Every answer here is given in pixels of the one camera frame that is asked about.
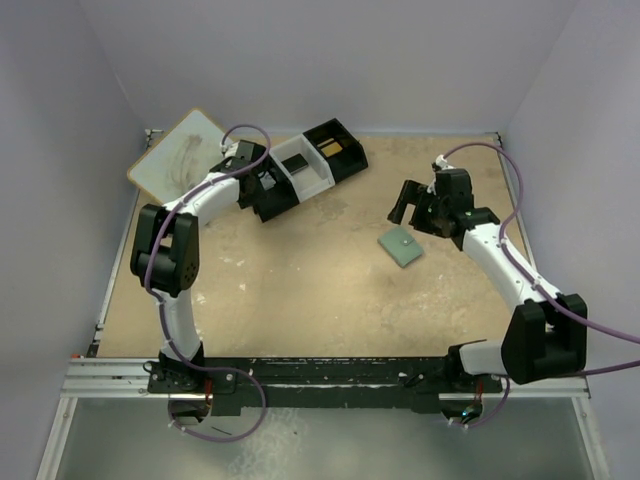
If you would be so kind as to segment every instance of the aluminum frame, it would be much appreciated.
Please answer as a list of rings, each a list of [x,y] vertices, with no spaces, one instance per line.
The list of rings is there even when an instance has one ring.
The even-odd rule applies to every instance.
[[[157,130],[147,130],[147,144],[153,141],[153,135],[160,133]],[[500,136],[491,134],[497,146],[502,146]],[[515,191],[511,176],[508,173],[505,160],[498,155],[500,165],[507,184],[507,190],[511,202],[515,202]],[[100,309],[94,337],[94,346],[99,346],[104,327],[106,313],[111,300],[111,294],[115,279],[120,267],[120,261],[124,253],[124,246],[131,228],[135,206],[139,193],[135,195],[130,207],[129,221],[124,228],[120,245],[116,254],[105,298]],[[531,251],[531,245],[524,228],[524,222],[520,214],[516,217],[520,232],[524,241],[525,250],[529,261],[535,268],[535,260]],[[37,480],[55,480],[64,452],[67,435],[73,413],[79,398],[168,398],[168,394],[150,394],[147,391],[148,373],[143,365],[154,359],[145,358],[82,358],[72,359],[62,386],[58,409],[54,417],[47,446],[40,464]],[[501,393],[485,394],[487,398],[500,398]],[[511,390],[513,398],[571,398],[574,412],[587,457],[596,480],[608,480],[611,478],[606,454],[603,448],[595,414],[589,403],[588,383],[584,378],[548,379],[534,382],[528,385],[514,385]],[[203,399],[203,395],[197,394],[172,394],[172,398],[179,399]],[[472,394],[447,393],[440,394],[440,400],[467,400],[472,399]]]

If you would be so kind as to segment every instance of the wooden table surface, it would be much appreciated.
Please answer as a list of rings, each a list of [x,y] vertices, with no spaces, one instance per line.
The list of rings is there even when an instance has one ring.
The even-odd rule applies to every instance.
[[[450,240],[409,228],[425,255],[402,269],[377,238],[405,179],[428,183],[437,155],[490,137],[360,137],[369,168],[261,223],[230,208],[201,230],[192,287],[207,356],[440,356],[450,345],[502,338],[511,313],[484,273]],[[468,169],[476,206],[512,209],[495,152],[451,157]],[[98,355],[154,357],[154,303],[129,271],[141,194],[117,273]],[[410,217],[410,209],[405,222]],[[509,236],[521,252],[513,224]]]

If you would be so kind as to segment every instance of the white board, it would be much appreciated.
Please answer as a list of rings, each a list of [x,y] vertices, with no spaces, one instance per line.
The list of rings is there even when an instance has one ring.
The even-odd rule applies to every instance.
[[[127,177],[159,204],[175,200],[222,161],[223,135],[207,114],[194,108],[133,164]]]

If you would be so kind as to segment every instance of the small black object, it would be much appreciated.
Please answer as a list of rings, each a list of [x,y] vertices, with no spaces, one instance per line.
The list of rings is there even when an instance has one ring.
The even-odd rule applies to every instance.
[[[482,403],[473,403],[469,405],[462,411],[460,417],[462,420],[460,422],[463,425],[473,422],[476,418],[480,418],[480,416],[482,415],[482,410]]]
[[[167,215],[165,208],[156,205],[145,205],[140,210],[129,266],[142,286],[153,244]],[[175,298],[191,287],[198,275],[198,218],[188,213],[177,214],[169,223],[166,236],[171,237],[171,246],[160,245],[151,271],[151,288]]]
[[[258,160],[265,150],[263,145],[241,140],[238,142],[235,155],[226,158],[210,171],[232,173]],[[265,188],[261,181],[267,175],[273,181],[270,188]],[[291,181],[276,165],[271,155],[267,155],[259,167],[241,176],[239,181],[238,205],[240,208],[253,207],[253,212],[263,222],[271,220],[300,203]]]
[[[293,157],[287,158],[282,162],[284,168],[286,168],[291,175],[295,175],[301,170],[304,170],[309,166],[309,163],[304,159],[301,154],[296,154]]]
[[[204,365],[202,344],[190,361],[194,365]],[[206,376],[203,372],[185,365],[180,360],[169,358],[164,353],[158,355],[157,362],[146,362],[144,370],[150,373],[149,378],[154,382],[155,388],[162,386],[163,393],[204,392]]]
[[[209,407],[202,400],[169,400],[169,411],[173,418],[193,418],[202,423],[209,414]]]

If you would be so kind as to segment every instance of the purple-gray wall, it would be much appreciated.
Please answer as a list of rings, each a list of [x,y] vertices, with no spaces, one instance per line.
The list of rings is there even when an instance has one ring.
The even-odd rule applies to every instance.
[[[145,124],[504,128],[576,0],[81,0]]]
[[[581,0],[506,133],[541,271],[640,336],[640,3]],[[588,366],[640,348],[591,333]],[[614,478],[638,478],[640,371],[589,381]]]
[[[144,132],[74,0],[0,5],[0,477],[34,478],[84,353]]]

